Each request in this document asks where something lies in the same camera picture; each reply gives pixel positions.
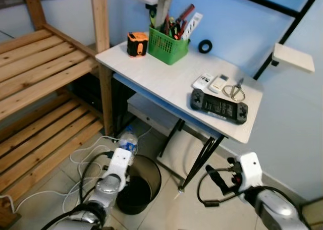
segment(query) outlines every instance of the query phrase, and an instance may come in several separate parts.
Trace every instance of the black game controller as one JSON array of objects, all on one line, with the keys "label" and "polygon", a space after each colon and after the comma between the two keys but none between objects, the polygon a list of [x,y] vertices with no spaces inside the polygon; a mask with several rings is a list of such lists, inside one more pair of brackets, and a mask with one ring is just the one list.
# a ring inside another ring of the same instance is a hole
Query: black game controller
[{"label": "black game controller", "polygon": [[245,103],[235,103],[212,95],[205,94],[200,89],[194,89],[191,95],[191,107],[207,114],[243,124],[247,121],[248,106]]}]

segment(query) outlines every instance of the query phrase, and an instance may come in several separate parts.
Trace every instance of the plastic bottle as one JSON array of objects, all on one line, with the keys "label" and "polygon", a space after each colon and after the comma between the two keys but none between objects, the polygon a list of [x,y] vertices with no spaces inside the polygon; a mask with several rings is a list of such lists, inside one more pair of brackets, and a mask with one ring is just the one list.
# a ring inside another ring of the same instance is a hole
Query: plastic bottle
[{"label": "plastic bottle", "polygon": [[119,140],[119,147],[132,152],[133,157],[138,151],[138,138],[133,134],[132,127],[128,126]]}]

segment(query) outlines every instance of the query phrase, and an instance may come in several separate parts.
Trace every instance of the green basket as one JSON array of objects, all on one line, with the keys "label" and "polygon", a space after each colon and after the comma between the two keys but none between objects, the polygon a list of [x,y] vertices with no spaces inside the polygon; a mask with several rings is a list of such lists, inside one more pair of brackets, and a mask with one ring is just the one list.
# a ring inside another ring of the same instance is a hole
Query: green basket
[{"label": "green basket", "polygon": [[188,41],[175,40],[150,27],[148,53],[164,63],[172,65],[187,54]]}]

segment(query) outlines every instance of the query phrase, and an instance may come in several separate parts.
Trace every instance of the tape roll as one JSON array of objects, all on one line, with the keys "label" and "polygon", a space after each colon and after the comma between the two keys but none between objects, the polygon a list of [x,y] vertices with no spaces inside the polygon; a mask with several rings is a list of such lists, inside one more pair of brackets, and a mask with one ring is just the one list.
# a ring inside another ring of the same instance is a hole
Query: tape roll
[{"label": "tape roll", "polygon": [[199,43],[198,50],[200,53],[208,53],[211,51],[212,47],[211,41],[206,39]]}]

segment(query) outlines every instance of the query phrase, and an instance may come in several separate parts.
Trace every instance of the black trash bin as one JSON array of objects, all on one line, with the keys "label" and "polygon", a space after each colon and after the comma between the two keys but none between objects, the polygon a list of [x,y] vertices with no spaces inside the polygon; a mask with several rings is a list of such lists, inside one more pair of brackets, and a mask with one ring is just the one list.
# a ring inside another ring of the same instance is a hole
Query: black trash bin
[{"label": "black trash bin", "polygon": [[136,155],[130,166],[130,182],[117,196],[117,206],[128,215],[142,212],[160,191],[162,178],[158,166],[150,158]]}]

